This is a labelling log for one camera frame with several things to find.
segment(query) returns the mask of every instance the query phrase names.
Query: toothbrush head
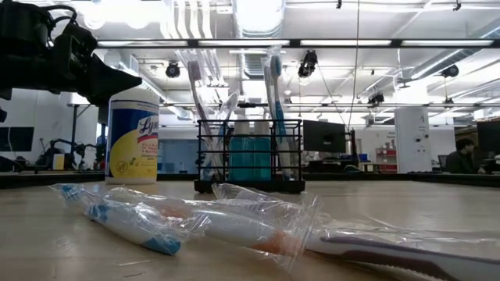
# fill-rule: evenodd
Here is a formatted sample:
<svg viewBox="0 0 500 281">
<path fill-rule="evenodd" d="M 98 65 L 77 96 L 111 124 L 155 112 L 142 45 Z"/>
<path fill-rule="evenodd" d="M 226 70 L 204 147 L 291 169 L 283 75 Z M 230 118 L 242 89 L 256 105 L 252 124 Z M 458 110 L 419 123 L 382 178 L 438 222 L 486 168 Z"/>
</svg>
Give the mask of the toothbrush head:
<svg viewBox="0 0 500 281">
<path fill-rule="evenodd" d="M 279 55 L 273 55 L 271 58 L 271 75 L 273 77 L 281 76 L 281 58 Z"/>
<path fill-rule="evenodd" d="M 189 77 L 194 81 L 202 79 L 202 72 L 200 70 L 200 65 L 198 62 L 188 62 L 187 71 L 189 72 Z"/>
</svg>

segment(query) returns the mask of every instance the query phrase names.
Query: label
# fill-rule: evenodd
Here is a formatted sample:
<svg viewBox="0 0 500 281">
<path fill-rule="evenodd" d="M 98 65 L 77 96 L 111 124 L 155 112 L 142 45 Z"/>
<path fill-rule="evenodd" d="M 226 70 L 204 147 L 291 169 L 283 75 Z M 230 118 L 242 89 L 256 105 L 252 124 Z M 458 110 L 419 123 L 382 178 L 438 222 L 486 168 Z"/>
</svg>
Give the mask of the label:
<svg viewBox="0 0 500 281">
<path fill-rule="evenodd" d="M 159 106 L 143 101 L 111 101 L 109 105 L 106 176 L 156 177 Z"/>
</svg>

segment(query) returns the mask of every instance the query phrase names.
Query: desk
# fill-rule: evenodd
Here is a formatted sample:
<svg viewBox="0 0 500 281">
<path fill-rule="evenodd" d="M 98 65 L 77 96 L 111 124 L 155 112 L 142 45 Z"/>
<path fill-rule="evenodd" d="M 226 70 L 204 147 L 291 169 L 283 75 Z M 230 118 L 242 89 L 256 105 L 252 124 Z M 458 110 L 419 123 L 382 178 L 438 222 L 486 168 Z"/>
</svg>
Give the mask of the desk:
<svg viewBox="0 0 500 281">
<path fill-rule="evenodd" d="M 196 194 L 192 185 L 158 182 L 134 188 L 183 199 L 214 198 Z M 86 188 L 103 193 L 110 187 L 86 183 Z M 498 190 L 409 181 L 313 182 L 306 188 L 322 197 L 323 212 L 339 220 L 370 215 L 393 226 L 416 229 L 500 230 Z M 68 212 L 58 194 L 47 187 L 0 190 L 0 225 L 0 280 L 5 281 L 393 280 L 311 254 L 298 259 L 292 276 L 288 276 L 249 250 L 208 238 L 191 240 L 178 255 L 168 257 L 131 244 L 83 215 Z M 457 245 L 443 250 L 459 251 Z M 455 253 L 494 254 L 476 248 Z"/>
</svg>

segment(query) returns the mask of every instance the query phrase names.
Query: black wire rack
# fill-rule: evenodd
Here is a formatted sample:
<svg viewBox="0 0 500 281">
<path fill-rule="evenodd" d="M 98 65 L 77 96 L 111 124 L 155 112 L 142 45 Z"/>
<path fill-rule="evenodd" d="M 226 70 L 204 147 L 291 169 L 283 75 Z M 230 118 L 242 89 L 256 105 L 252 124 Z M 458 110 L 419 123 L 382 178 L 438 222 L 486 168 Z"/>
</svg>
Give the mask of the black wire rack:
<svg viewBox="0 0 500 281">
<path fill-rule="evenodd" d="M 250 123 L 263 123 L 267 122 L 270 124 L 270 134 L 234 134 L 234 128 L 231 126 L 237 122 L 250 122 Z M 278 123 L 284 123 L 285 134 L 278 133 Z M 305 182 L 302 178 L 302 128 L 301 119 L 246 119 L 246 120 L 198 120 L 198 179 L 195 181 L 195 190 L 200 193 L 212 192 L 212 185 L 214 183 L 233 183 L 243 187 L 253 187 L 258 190 L 266 192 L 281 192 L 281 193 L 293 193 L 297 194 L 305 189 Z M 208 135 L 204 134 L 204 127 L 209 127 L 211 131 L 218 131 L 218 135 Z M 270 149 L 269 150 L 229 150 L 229 142 L 232 137 L 268 137 L 270 139 Z M 289 148 L 287 151 L 279 151 L 277 148 L 277 142 L 281 137 L 285 137 L 289 140 Z M 219 144 L 217 147 L 221 147 L 221 150 L 210 150 L 208 146 L 204 145 L 203 142 L 209 138 L 212 138 L 213 143 Z M 235 166 L 229 165 L 229 158 L 232 153 L 269 153 L 270 154 L 270 165 L 265 166 Z M 280 154 L 290 153 L 291 164 L 288 166 L 282 166 L 280 164 Z M 222 154 L 222 165 L 220 166 L 203 166 L 204 157 L 209 154 Z M 203 171 L 206 169 L 216 169 L 215 175 L 210 179 L 203 179 Z M 270 170 L 270 180 L 242 180 L 242 181 L 231 181 L 227 180 L 229 173 L 233 169 L 269 169 Z M 290 169 L 293 180 L 285 180 L 283 176 L 283 169 Z"/>
</svg>

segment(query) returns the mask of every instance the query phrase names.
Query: lysol logo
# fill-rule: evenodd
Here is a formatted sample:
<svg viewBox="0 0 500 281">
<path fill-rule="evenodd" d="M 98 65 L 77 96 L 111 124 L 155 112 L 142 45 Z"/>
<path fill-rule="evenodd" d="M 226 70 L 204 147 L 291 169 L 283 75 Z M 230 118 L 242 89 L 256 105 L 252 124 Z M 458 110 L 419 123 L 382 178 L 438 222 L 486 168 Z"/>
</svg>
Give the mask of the lysol logo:
<svg viewBox="0 0 500 281">
<path fill-rule="evenodd" d="M 158 120 L 152 120 L 151 117 L 139 120 L 137 128 L 139 129 L 139 137 L 137 138 L 137 143 L 146 141 L 149 139 L 158 138 Z"/>
</svg>

